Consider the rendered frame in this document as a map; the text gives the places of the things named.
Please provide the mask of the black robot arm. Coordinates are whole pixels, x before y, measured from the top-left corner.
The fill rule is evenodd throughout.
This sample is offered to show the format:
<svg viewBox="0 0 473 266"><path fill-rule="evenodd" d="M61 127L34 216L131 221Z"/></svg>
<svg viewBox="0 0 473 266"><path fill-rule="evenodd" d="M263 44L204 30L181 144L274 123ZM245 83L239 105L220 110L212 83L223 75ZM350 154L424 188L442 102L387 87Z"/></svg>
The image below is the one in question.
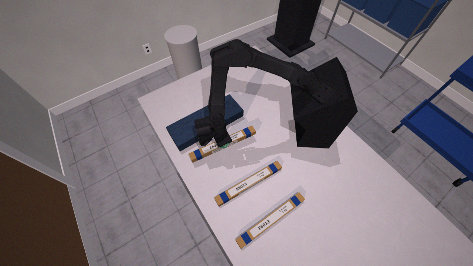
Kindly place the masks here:
<svg viewBox="0 0 473 266"><path fill-rule="evenodd" d="M307 71L294 62L284 62L262 53L238 39L211 49L211 59L211 93L208 100L210 116L194 120L201 146L206 146L213 137L216 143L224 140L221 133L226 131L225 92L229 67L248 66L267 71L300 86L322 104L336 93L335 89L318 79L312 71Z"/></svg>

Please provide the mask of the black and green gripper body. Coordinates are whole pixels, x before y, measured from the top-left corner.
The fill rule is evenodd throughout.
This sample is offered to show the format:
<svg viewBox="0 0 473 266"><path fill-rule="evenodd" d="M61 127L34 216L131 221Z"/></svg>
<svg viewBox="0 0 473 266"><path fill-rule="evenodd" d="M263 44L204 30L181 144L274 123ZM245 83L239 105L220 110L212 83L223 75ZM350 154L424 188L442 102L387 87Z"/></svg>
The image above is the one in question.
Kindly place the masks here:
<svg viewBox="0 0 473 266"><path fill-rule="evenodd" d="M232 139L231 139L230 135L228 134L227 130L224 133L221 133L221 134L223 134L224 140L221 141L220 143L217 143L218 147L222 147L225 144L232 142Z"/></svg>

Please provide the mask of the tan box with white label and blue band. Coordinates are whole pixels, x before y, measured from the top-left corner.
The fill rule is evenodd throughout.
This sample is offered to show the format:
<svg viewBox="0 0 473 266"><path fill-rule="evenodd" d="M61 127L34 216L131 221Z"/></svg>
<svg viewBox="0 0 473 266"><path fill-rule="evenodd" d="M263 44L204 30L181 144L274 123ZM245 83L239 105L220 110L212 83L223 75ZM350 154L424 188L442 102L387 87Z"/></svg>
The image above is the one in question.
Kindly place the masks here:
<svg viewBox="0 0 473 266"><path fill-rule="evenodd" d="M228 145L231 146L232 144L238 143L239 141L243 141L246 138L251 137L252 135L255 135L256 131L253 128L253 126L247 127L241 131L238 131L234 134L231 134L230 137L232 139L232 142ZM227 146L227 147L228 147ZM200 149L194 150L193 152L189 153L189 156L191 158L192 162L196 162L202 158L205 158L206 156L209 156L213 153L218 152L219 150L222 150L223 148L219 148L217 143L211 143L207 146L204 146Z"/></svg>

